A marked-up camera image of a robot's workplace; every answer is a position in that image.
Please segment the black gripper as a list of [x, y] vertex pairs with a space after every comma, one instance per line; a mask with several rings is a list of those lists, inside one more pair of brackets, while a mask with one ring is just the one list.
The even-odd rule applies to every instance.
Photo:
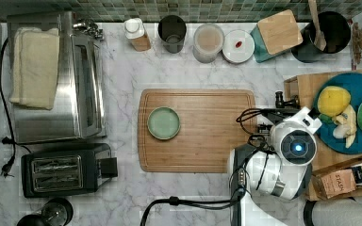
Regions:
[[[294, 108], [264, 108], [260, 111], [260, 114], [268, 119], [273, 125], [281, 122], [283, 119], [292, 117], [298, 112], [298, 109]], [[257, 126], [257, 132], [259, 134], [268, 134], [271, 130], [269, 124], [259, 124]]]

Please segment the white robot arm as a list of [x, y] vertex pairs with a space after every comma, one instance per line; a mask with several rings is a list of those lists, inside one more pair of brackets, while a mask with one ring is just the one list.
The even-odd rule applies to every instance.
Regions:
[[230, 152], [229, 191], [237, 201], [230, 210], [231, 226], [287, 226], [262, 210], [252, 193], [289, 201], [298, 198], [311, 178], [311, 162], [317, 153], [314, 134], [320, 128], [321, 120], [303, 107], [293, 116], [276, 121], [270, 137], [259, 146], [246, 143]]

